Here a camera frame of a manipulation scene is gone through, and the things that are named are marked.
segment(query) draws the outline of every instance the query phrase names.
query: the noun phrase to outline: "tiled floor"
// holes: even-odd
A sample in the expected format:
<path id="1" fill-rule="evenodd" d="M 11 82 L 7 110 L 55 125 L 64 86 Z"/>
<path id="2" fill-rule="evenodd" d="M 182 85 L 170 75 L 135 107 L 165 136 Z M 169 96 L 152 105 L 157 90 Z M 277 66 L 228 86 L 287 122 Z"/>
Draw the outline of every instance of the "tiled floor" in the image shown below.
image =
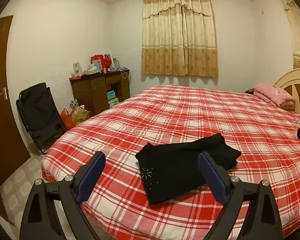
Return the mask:
<path id="1" fill-rule="evenodd" d="M 0 187 L 3 204 L 8 218 L 20 229 L 23 210 L 26 205 L 31 187 L 36 179 L 42 179 L 41 160 L 43 156 L 32 156 L 17 169 Z M 75 240 L 60 201 L 55 201 L 59 220 L 68 240 Z M 115 240 L 89 215 L 88 221 L 101 240 Z"/>

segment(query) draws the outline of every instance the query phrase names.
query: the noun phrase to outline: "gift bag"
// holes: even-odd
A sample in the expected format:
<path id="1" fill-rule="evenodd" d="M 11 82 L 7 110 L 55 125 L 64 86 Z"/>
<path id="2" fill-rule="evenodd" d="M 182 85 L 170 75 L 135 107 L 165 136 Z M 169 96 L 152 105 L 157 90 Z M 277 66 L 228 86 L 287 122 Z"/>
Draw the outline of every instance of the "gift bag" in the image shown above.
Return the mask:
<path id="1" fill-rule="evenodd" d="M 91 64 L 94 63 L 94 62 L 97 62 L 99 64 L 99 67 L 101 68 L 101 71 L 103 73 L 107 72 L 108 71 L 108 68 L 111 66 L 112 64 L 112 61 L 111 59 L 109 58 L 108 55 L 94 55 L 90 58 L 90 62 Z"/>
<path id="2" fill-rule="evenodd" d="M 84 122 L 85 120 L 89 119 L 90 111 L 87 111 L 80 106 L 75 106 L 74 109 L 71 111 L 71 118 L 75 125 Z"/>
<path id="3" fill-rule="evenodd" d="M 75 100 L 71 100 L 71 103 L 70 103 L 70 110 L 74 109 L 75 106 L 78 106 L 79 103 L 77 101 L 77 99 Z"/>

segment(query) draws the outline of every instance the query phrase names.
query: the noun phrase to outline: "wooden desk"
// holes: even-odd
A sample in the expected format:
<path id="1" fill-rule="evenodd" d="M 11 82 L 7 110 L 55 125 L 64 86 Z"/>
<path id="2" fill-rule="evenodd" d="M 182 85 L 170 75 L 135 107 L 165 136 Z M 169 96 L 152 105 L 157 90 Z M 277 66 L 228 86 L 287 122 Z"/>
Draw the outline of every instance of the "wooden desk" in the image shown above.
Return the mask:
<path id="1" fill-rule="evenodd" d="M 130 98 L 129 72 L 108 72 L 106 74 L 84 75 L 81 79 L 70 80 L 74 99 L 79 105 L 91 111 L 94 116 L 109 109 L 107 91 L 114 90 L 119 102 Z"/>

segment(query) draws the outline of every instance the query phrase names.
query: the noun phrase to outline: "plaid blanket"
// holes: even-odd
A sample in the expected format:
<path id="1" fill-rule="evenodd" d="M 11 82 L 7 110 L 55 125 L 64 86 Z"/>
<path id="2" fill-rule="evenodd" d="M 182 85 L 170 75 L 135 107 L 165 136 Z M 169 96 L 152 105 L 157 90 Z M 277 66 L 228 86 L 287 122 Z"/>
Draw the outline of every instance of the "plaid blanket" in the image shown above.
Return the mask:
<path id="1" fill-rule="evenodd" d="M 42 174 L 62 180 L 102 151 L 106 167 L 81 207 L 106 231 L 118 240 L 202 239 L 222 209 L 209 188 L 149 205 L 135 154 L 147 142 L 189 142 L 219 132 L 242 152 L 231 176 L 270 182 L 287 236 L 300 226 L 300 140 L 294 122 L 299 117 L 253 95 L 156 86 L 65 133 L 45 155 Z M 237 238 L 247 206 L 230 239 Z"/>

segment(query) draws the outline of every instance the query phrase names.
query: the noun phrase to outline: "teal box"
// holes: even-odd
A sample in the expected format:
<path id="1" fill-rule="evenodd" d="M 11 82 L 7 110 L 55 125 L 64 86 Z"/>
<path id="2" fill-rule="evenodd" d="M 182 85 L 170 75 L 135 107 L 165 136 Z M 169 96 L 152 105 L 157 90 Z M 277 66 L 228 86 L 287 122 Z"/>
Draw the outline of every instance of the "teal box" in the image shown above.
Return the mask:
<path id="1" fill-rule="evenodd" d="M 115 92 L 113 90 L 107 92 L 107 95 L 108 95 L 108 100 L 115 98 Z"/>

